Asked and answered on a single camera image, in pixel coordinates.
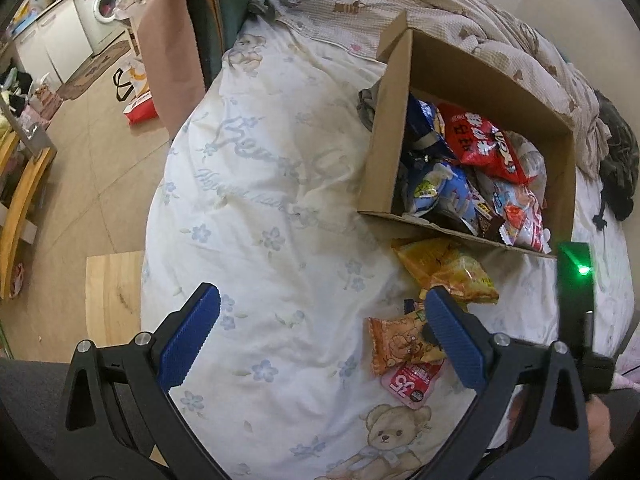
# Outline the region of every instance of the tile floor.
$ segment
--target tile floor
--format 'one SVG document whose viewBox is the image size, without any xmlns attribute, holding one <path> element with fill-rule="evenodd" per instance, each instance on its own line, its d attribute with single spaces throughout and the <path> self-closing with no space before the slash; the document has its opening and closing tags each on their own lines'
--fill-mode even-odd
<svg viewBox="0 0 640 480">
<path fill-rule="evenodd" d="M 132 129 L 108 69 L 75 101 L 65 101 L 48 133 L 58 148 L 44 189 L 33 247 L 20 244 L 26 282 L 0 304 L 17 359 L 68 362 L 86 336 L 86 258 L 138 251 L 162 178 L 169 137 L 159 120 Z"/>
</svg>

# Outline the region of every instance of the black bag handle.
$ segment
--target black bag handle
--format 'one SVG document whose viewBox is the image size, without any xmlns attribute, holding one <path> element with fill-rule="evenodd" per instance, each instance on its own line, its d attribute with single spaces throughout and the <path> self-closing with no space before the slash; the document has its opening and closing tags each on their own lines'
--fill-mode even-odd
<svg viewBox="0 0 640 480">
<path fill-rule="evenodd" d="M 113 74 L 113 84 L 116 86 L 116 99 L 121 103 L 126 101 L 127 98 L 131 95 L 131 92 L 133 92 L 134 90 L 132 82 L 126 82 L 122 84 L 120 83 L 120 79 L 122 78 L 123 74 L 124 74 L 124 71 L 121 68 L 117 69 L 116 72 L 114 72 Z M 124 95 L 122 97 L 120 96 L 121 88 L 127 89 L 127 91 L 124 92 Z"/>
</svg>

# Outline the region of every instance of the pink snack bag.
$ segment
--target pink snack bag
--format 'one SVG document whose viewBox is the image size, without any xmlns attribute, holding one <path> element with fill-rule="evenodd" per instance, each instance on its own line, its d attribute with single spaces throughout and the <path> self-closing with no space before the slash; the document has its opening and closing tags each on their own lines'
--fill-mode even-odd
<svg viewBox="0 0 640 480">
<path fill-rule="evenodd" d="M 404 363 L 380 377 L 380 383 L 409 408 L 418 410 L 431 395 L 443 364 L 444 360 L 434 363 Z"/>
</svg>

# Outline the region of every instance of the washing machine door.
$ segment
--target washing machine door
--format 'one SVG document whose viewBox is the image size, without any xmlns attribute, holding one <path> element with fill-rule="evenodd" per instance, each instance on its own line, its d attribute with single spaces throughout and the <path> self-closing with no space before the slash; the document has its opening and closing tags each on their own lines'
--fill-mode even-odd
<svg viewBox="0 0 640 480">
<path fill-rule="evenodd" d="M 111 23 L 115 19 L 118 0 L 95 0 L 94 16 L 100 23 Z"/>
</svg>

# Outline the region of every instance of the red bag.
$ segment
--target red bag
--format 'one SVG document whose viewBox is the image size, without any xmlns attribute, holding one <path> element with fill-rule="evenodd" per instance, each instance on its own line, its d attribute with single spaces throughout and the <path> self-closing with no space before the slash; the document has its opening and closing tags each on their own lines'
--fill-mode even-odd
<svg viewBox="0 0 640 480">
<path fill-rule="evenodd" d="M 145 92 L 133 99 L 124 109 L 124 114 L 129 119 L 129 126 L 158 117 L 151 92 Z"/>
<path fill-rule="evenodd" d="M 479 168 L 512 184 L 528 184 L 515 150 L 502 131 L 478 114 L 442 103 L 445 139 L 462 164 Z"/>
</svg>

